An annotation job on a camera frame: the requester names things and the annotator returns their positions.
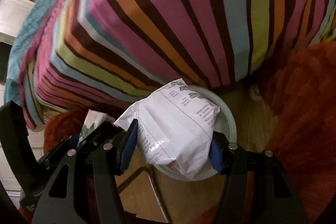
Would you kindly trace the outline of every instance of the metal screw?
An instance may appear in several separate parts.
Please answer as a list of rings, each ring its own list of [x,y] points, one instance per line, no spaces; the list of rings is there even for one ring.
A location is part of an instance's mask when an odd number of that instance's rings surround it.
[[[113,145],[111,143],[106,143],[106,144],[103,145],[103,148],[105,150],[110,150],[112,147],[113,147]]]
[[[75,150],[75,149],[70,149],[70,150],[68,151],[68,156],[72,157],[72,156],[74,156],[74,155],[76,155],[76,150]]]
[[[265,155],[267,157],[272,157],[273,156],[273,152],[271,150],[265,150]]]
[[[229,143],[229,148],[231,150],[236,150],[238,148],[238,145],[236,143]]]

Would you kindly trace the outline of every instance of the wooden floor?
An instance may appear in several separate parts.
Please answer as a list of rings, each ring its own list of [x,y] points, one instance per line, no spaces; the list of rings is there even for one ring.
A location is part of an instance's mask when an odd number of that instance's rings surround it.
[[[269,107],[264,102],[253,101],[242,85],[220,96],[236,121],[237,143],[246,150],[261,152],[277,125],[277,118]],[[116,177],[117,184],[140,166],[145,166],[145,162],[136,151],[130,168],[123,176]],[[225,181],[224,176],[215,175],[204,181],[182,182],[170,179],[157,170],[155,177],[174,224],[189,223],[217,204]],[[164,222],[146,173],[134,180],[120,196],[125,210],[141,218]]]

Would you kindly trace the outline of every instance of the blue stripe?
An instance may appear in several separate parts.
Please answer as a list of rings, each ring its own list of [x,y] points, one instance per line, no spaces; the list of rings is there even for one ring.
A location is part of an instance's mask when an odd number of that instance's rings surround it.
[[[248,75],[250,38],[246,0],[223,0],[232,48],[235,56],[236,81]]]

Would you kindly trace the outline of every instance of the white cabinet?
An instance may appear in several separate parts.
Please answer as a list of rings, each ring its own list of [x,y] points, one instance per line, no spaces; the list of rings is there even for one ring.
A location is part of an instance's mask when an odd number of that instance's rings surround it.
[[[34,2],[29,0],[0,0],[0,41],[13,44],[33,7]]]

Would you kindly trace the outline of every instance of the blue fabric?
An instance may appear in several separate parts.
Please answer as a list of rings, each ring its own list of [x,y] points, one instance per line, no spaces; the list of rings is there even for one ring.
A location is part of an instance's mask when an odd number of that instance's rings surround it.
[[[212,167],[218,172],[218,174],[222,175],[224,172],[222,153],[215,140],[211,141],[209,158]]]
[[[56,0],[37,0],[14,41],[9,54],[4,103],[13,101],[21,105],[17,79],[20,73],[22,58],[27,52],[36,31],[40,28],[45,15]]]
[[[127,130],[127,134],[129,134],[128,139],[120,154],[119,170],[121,172],[124,172],[125,170],[128,169],[129,163],[131,162],[131,159],[132,159],[134,149],[137,145],[137,137],[138,137],[138,120],[137,119],[133,119],[130,127]]]
[[[73,149],[77,149],[77,144],[79,142],[79,135],[80,134],[77,134],[77,135],[73,135],[71,138],[70,138],[70,145]]]

